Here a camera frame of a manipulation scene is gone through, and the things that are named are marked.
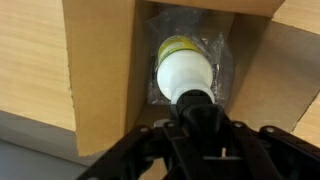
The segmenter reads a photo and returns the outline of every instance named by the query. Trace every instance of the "plastic bag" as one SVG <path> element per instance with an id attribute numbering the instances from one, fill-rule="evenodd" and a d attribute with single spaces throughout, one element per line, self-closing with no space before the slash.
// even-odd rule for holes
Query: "plastic bag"
<path id="1" fill-rule="evenodd" d="M 157 83 L 157 52 L 161 43 L 174 35 L 183 35 L 191 39 L 209 60 L 214 79 L 211 90 L 215 103 L 226 106 L 233 76 L 233 58 L 226 45 L 223 35 L 207 41 L 196 32 L 197 24 L 206 14 L 206 10 L 182 6 L 164 5 L 160 14 L 149 20 L 153 32 L 151 38 L 151 73 L 148 82 L 148 103 L 167 105 L 170 101 L 161 93 Z"/>

